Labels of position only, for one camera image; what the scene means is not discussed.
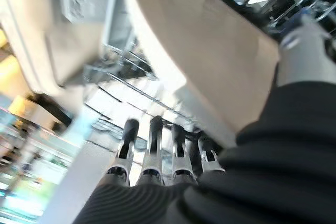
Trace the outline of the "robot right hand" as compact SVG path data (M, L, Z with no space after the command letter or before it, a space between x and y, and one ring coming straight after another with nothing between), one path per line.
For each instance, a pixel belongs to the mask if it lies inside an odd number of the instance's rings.
M288 31L266 104L221 170L121 185L110 168L75 223L335 223L335 51L309 14Z

